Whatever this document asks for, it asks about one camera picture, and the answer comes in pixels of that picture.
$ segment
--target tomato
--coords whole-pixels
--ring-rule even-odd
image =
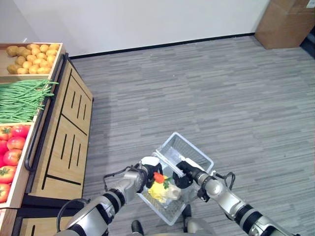
[[[0,168],[0,183],[12,183],[15,171],[15,166],[2,166]]]
[[[163,183],[164,182],[164,176],[161,175],[160,173],[158,172],[154,172],[154,180],[158,183]]]
[[[23,137],[12,137],[9,139],[8,143],[6,144],[8,149],[23,149],[25,143],[25,138]]]
[[[0,154],[0,167],[6,166],[5,162],[3,161],[3,154]]]
[[[0,183],[0,203],[5,203],[8,199],[11,185],[6,183]]]
[[[12,127],[11,132],[14,137],[23,137],[26,139],[29,130],[30,130],[29,125],[17,124]]]
[[[12,133],[11,133],[10,126],[0,127],[0,140],[8,141],[11,137],[12,137]]]
[[[22,151],[12,149],[4,154],[3,161],[7,166],[17,166],[21,157]]]
[[[8,151],[7,143],[5,140],[0,140],[0,154],[5,154]]]

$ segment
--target cardboard box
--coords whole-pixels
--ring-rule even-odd
[[[306,8],[310,0],[271,0],[273,4],[277,5],[287,13],[312,13],[315,8]]]
[[[255,33],[266,48],[299,47],[315,25],[315,11],[305,12],[308,0],[272,0]]]

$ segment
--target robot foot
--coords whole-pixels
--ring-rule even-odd
[[[142,225],[139,221],[134,220],[131,224],[131,230],[133,233],[140,233],[141,235],[144,235]]]
[[[187,218],[191,217],[191,207],[187,205],[182,212],[183,223],[184,223],[184,233],[187,233]]]

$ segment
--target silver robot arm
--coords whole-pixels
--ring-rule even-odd
[[[209,175],[185,161],[178,167],[189,178],[189,182],[195,181],[200,185],[204,196],[218,203],[226,216],[249,236],[293,236],[232,193],[216,178],[214,172]],[[151,187],[153,172],[158,169],[158,162],[147,165],[140,163],[137,168],[128,171],[114,188],[95,198],[75,214],[65,230],[55,236],[107,236],[108,225],[115,214],[134,198],[136,192],[141,192],[144,185]]]
[[[235,221],[249,236],[293,236],[284,228],[236,196],[220,181],[213,171],[210,175],[187,162],[178,165],[191,179],[195,180],[205,196],[214,200],[226,216]]]
[[[108,225],[118,211],[133,200],[137,192],[142,192],[144,185],[151,187],[154,172],[162,171],[158,158],[146,160],[142,159],[146,164],[139,162],[130,167],[113,188],[88,203],[71,218],[65,230],[55,236],[107,236]]]

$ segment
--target green bean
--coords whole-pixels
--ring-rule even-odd
[[[32,121],[38,110],[43,110],[42,101],[51,93],[48,80],[25,80],[0,84],[0,123]]]

